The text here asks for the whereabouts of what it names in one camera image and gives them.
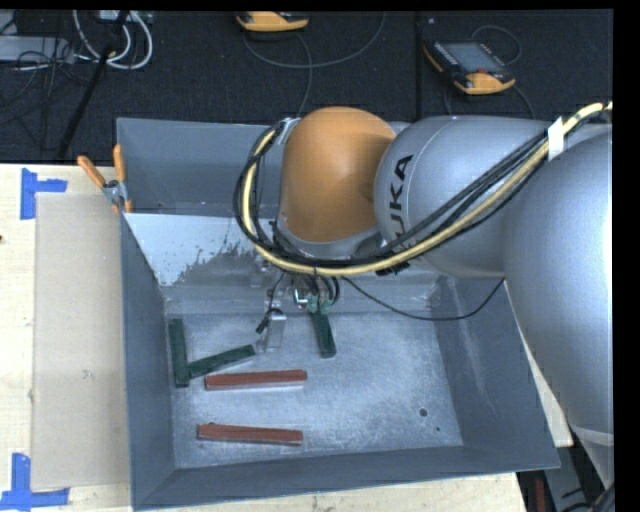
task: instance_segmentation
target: cardboard sheet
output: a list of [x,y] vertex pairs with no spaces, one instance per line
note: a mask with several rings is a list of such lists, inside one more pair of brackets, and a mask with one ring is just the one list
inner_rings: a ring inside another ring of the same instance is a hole
[[129,482],[118,215],[39,194],[32,489]]

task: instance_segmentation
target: gray metal bin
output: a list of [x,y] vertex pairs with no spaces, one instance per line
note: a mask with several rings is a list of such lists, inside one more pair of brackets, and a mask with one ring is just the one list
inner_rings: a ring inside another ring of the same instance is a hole
[[[559,466],[504,288],[476,315],[429,322],[387,311],[344,284],[319,356],[290,300],[282,347],[245,371],[304,368],[304,386],[206,391],[174,384],[167,323],[181,318],[189,359],[254,344],[279,272],[233,219],[236,179],[266,126],[121,118],[134,212],[121,215],[124,340],[135,509],[189,506]],[[282,148],[268,154],[263,208],[278,203]],[[362,288],[412,314],[472,310],[495,280],[410,268]],[[198,440],[199,423],[297,428],[301,446]]]

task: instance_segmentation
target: blue tape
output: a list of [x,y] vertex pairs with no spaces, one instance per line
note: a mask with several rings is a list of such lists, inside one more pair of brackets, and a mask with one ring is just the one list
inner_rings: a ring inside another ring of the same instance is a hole
[[66,505],[69,488],[51,492],[31,492],[31,459],[21,453],[11,456],[11,490],[0,496],[0,510],[30,512],[32,507]]
[[64,192],[65,180],[48,179],[38,181],[38,175],[22,168],[22,186],[20,197],[20,219],[34,219],[36,216],[36,192]]

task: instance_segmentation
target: black carpet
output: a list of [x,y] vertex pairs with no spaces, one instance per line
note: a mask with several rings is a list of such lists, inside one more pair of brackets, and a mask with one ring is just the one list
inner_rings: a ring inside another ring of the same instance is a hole
[[[110,25],[92,11],[78,11],[78,18],[101,49]],[[79,48],[71,11],[18,10],[16,26],[19,34],[58,35]],[[312,12],[304,31],[280,41],[248,38],[232,12],[156,11],[150,29],[150,62],[133,71],[107,68],[64,161],[86,154],[110,165],[118,117],[271,124],[350,105],[387,121],[447,113],[551,121],[612,96],[612,9]],[[475,39],[509,63],[516,86],[482,98],[452,94],[421,51],[423,30],[448,39],[477,31]],[[131,31],[141,59],[145,39]],[[59,161],[62,136],[96,64],[15,67],[0,66],[0,161]]]

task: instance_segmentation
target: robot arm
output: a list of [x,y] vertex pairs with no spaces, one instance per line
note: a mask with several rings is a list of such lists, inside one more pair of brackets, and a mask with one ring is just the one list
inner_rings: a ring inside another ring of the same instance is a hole
[[505,279],[514,315],[567,421],[613,482],[612,127],[589,105],[558,125],[435,117],[402,131],[357,109],[312,113],[283,158],[275,238],[252,219],[256,146],[237,220],[267,261],[348,277],[408,263],[463,279]]

